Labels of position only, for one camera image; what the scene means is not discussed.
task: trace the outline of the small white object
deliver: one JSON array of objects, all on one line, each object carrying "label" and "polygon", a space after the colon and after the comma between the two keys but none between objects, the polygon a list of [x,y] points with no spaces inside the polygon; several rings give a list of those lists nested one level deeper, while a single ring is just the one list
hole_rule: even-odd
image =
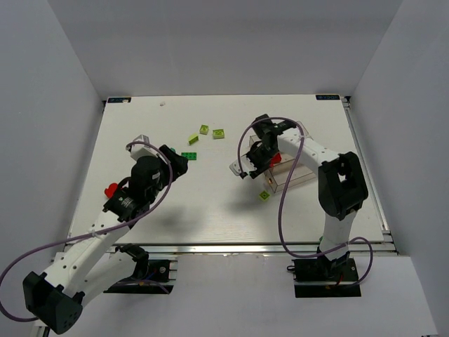
[{"label": "small white object", "polygon": [[[139,135],[133,140],[133,142],[145,142],[150,144],[149,137],[146,135]],[[126,147],[126,150],[130,152],[131,158],[133,158],[136,161],[140,157],[144,156],[156,157],[156,154],[153,152],[153,150],[150,147],[147,147],[146,145],[143,144],[131,145],[130,147]]]},{"label": "small white object", "polygon": [[95,231],[95,228],[89,228],[88,232],[91,233],[93,237],[100,238],[99,234]]},{"label": "small white object", "polygon": [[[255,171],[256,170],[254,164],[251,163],[251,160],[249,160],[247,158],[247,156],[241,156],[240,160],[241,160],[241,167],[243,169],[243,172],[246,172],[246,173],[249,174],[251,171]],[[229,165],[229,168],[231,169],[232,173],[235,174],[236,176],[240,175],[241,170],[240,170],[240,166],[239,166],[239,161],[238,160],[236,160],[234,163]]]}]

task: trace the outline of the white panel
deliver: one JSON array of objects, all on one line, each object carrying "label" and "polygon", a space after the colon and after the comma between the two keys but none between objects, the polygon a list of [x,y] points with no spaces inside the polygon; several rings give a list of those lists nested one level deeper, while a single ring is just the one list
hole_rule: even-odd
[{"label": "white panel", "polygon": [[350,94],[401,0],[50,0],[109,95]]},{"label": "white panel", "polygon": [[[197,160],[189,162],[187,174],[173,184],[160,208],[119,242],[279,242],[276,219],[280,194],[262,202],[258,195],[267,189],[262,185],[263,175],[257,180],[242,180],[229,170],[237,158],[236,147],[243,130],[265,113],[300,120],[314,140],[325,147],[344,153],[356,151],[342,103],[318,101],[314,95],[137,97],[130,103],[109,103],[72,223],[72,235],[84,233],[95,220],[107,200],[103,190],[129,176],[135,162],[124,147],[145,134],[156,146],[167,144],[177,153],[197,152]],[[200,135],[197,143],[188,146],[187,138],[202,124],[209,125],[209,134]],[[215,128],[224,129],[224,139],[212,139]],[[288,241],[317,242],[323,234],[324,220],[316,179],[289,191],[283,216]],[[351,236],[383,240],[371,199],[358,213]]]},{"label": "white panel", "polygon": [[[100,125],[102,105],[45,0],[0,1],[0,270],[66,237]],[[0,290],[14,314],[31,317],[22,280],[51,251],[25,259]],[[29,324],[0,315],[2,336]]]},{"label": "white panel", "polygon": [[449,336],[449,3],[406,0],[353,97],[394,240]]},{"label": "white panel", "polygon": [[[409,258],[375,258],[361,298],[295,298],[288,257],[183,256],[173,292],[104,294],[65,337],[395,336],[436,333]],[[368,264],[357,258],[359,272]]]}]

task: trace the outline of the white wall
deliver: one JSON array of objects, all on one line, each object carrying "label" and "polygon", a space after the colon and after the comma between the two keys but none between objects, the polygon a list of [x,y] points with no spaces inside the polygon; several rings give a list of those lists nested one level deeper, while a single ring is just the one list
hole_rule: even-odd
[{"label": "white wall", "polygon": [[350,94],[402,0],[49,0],[99,94]]},{"label": "white wall", "polygon": [[401,253],[449,336],[449,2],[405,0],[352,98]]},{"label": "white wall", "polygon": [[[0,269],[36,246],[63,238],[91,157],[102,105],[45,0],[0,1]],[[24,276],[51,252],[15,267],[0,290],[6,307],[30,317]],[[2,336],[30,325],[0,315]]]}]

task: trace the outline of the lego brick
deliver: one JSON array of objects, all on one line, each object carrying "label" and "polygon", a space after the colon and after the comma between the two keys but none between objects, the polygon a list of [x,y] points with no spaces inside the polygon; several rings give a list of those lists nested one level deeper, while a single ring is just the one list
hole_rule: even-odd
[{"label": "lego brick", "polygon": [[196,160],[196,152],[181,152],[181,155],[188,160]]},{"label": "lego brick", "polygon": [[198,133],[194,133],[188,139],[189,145],[192,145],[192,144],[196,143],[198,140],[199,140]]},{"label": "lego brick", "polygon": [[199,133],[200,133],[201,135],[207,135],[208,132],[209,132],[209,126],[204,125],[204,124],[201,125],[201,128],[199,128]]},{"label": "lego brick", "polygon": [[259,194],[259,198],[262,201],[267,201],[269,198],[269,193],[267,191],[263,191],[262,193]]},{"label": "lego brick", "polygon": [[213,139],[222,139],[225,137],[225,130],[219,128],[218,130],[212,130]]}]

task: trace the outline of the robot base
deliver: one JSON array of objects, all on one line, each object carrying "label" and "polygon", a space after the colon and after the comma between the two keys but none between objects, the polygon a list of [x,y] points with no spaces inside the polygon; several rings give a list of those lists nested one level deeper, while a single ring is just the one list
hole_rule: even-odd
[{"label": "robot base", "polygon": [[319,270],[316,259],[297,259],[293,262],[294,266],[288,270],[295,274],[296,298],[361,297],[360,286],[351,285],[358,280],[353,258],[348,259],[330,279]]},{"label": "robot base", "polygon": [[[171,293],[173,290],[172,285],[167,285],[167,282],[170,281],[170,264],[171,260],[149,260],[146,277],[151,275],[151,280],[160,282],[165,287],[165,289]],[[145,284],[143,286],[140,285],[139,280],[134,280],[129,277],[127,279],[123,279],[123,284],[116,283],[111,286],[109,289],[103,291],[104,293],[160,293],[166,294],[161,288],[159,288],[155,284]]]}]

